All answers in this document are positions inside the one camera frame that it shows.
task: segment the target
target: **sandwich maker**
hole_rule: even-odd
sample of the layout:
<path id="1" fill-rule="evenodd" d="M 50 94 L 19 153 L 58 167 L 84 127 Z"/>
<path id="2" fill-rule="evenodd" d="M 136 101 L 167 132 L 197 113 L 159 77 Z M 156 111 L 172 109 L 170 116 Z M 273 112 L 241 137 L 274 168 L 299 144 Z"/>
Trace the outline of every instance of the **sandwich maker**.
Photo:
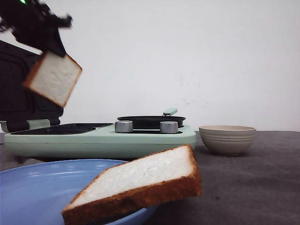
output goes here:
<path id="1" fill-rule="evenodd" d="M 138 158 L 189 143 L 196 134 L 173 116 L 118 117 L 114 123 L 60 125 L 63 108 L 25 89 L 39 55 L 0 41 L 0 122 L 4 146 L 13 154 L 35 158 Z"/>

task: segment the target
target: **bread crust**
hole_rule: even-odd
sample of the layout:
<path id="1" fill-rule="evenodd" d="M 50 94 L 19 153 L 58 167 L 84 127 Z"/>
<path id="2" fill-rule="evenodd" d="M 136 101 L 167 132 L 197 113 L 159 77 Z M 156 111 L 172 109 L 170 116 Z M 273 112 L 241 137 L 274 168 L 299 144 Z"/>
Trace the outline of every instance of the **bread crust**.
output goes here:
<path id="1" fill-rule="evenodd" d="M 200 195 L 202 193 L 202 179 L 200 171 L 195 161 L 194 152 L 191 146 L 186 146 L 189 148 L 190 160 L 193 167 L 192 173 L 189 176 L 182 176 L 177 179 L 138 187 L 74 208 L 69 208 L 68 205 L 62 211 L 65 225 L 85 225 L 91 222 L 115 217 L 130 211 L 147 208 L 152 205 L 174 201 L 188 196 Z M 106 170 L 100 173 L 88 186 L 78 193 L 71 203 L 78 198 L 85 189 L 95 182 L 96 179 L 105 173 Z"/>
<path id="2" fill-rule="evenodd" d="M 33 82 L 35 76 L 37 75 L 37 72 L 38 72 L 38 70 L 40 69 L 40 67 L 41 67 L 41 65 L 42 65 L 42 63 L 43 63 L 45 57 L 47 56 L 47 53 L 48 53 L 48 52 L 42 53 L 41 57 L 40 57 L 40 58 L 38 59 L 38 61 L 36 61 L 36 63 L 33 65 L 33 67 L 32 67 L 32 69 L 31 69 L 30 73 L 29 73 L 28 76 L 27 76 L 26 81 L 23 83 L 23 86 L 26 87 L 26 88 L 28 88 L 28 89 L 30 89 L 30 90 L 32 90 L 32 91 L 34 91 L 35 93 L 37 93 L 37 94 L 39 94 L 39 95 L 41 95 L 41 96 L 43 96 L 43 97 L 49 99 L 50 101 L 52 101 L 53 103 L 59 105 L 60 107 L 65 107 L 66 104 L 67 104 L 67 101 L 68 101 L 68 99 L 69 99 L 69 97 L 70 97 L 70 95 L 71 95 L 71 93 L 72 93 L 72 91 L 73 91 L 73 89 L 74 89 L 74 87 L 75 87 L 77 81 L 78 81 L 78 78 L 79 78 L 79 76 L 80 76 L 80 73 L 82 72 L 83 69 L 82 69 L 82 67 L 81 67 L 74 59 L 72 59 L 72 57 L 70 57 L 69 55 L 66 55 L 66 57 L 68 57 L 71 61 L 73 61 L 73 62 L 80 68 L 80 70 L 79 70 L 79 72 L 78 72 L 77 75 L 76 75 L 76 78 L 75 78 L 75 81 L 74 81 L 72 87 L 71 87 L 71 88 L 69 89 L 69 91 L 68 91 L 66 100 L 65 100 L 63 103 L 57 102 L 57 101 L 55 101 L 55 99 L 52 98 L 51 96 L 44 95 L 42 92 L 40 92 L 39 90 L 37 90 L 37 89 L 35 89 L 35 88 L 33 88 L 33 87 L 31 86 L 31 83 Z"/>

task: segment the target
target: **open lid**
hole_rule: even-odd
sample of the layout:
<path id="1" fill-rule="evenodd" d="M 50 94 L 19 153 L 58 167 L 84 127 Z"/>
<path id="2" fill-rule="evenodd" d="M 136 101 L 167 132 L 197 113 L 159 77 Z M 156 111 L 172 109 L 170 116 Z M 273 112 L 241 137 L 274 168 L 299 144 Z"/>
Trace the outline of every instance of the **open lid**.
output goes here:
<path id="1" fill-rule="evenodd" d="M 0 40 L 0 121 L 9 132 L 28 130 L 27 120 L 60 124 L 63 108 L 23 87 L 39 55 Z"/>

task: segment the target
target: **beige bowl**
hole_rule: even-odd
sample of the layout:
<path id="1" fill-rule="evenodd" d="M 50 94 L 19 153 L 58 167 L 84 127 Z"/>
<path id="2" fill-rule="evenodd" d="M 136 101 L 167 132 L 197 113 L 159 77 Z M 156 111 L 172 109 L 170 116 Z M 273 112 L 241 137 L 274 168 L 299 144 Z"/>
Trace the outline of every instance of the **beige bowl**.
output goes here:
<path id="1" fill-rule="evenodd" d="M 222 155 L 237 156 L 251 146 L 256 129 L 242 126 L 202 126 L 199 131 L 209 150 Z"/>

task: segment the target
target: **light blue plate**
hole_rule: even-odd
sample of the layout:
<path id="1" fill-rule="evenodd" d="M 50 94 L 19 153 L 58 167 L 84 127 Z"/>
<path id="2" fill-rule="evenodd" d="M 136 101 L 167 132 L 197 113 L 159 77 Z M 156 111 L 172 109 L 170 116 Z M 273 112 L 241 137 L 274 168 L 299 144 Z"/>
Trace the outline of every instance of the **light blue plate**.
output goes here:
<path id="1" fill-rule="evenodd" d="M 79 159 L 29 165 L 0 173 L 1 225 L 64 225 L 62 209 L 101 171 L 123 163 Z M 140 225 L 156 206 L 141 209 L 109 225 Z"/>

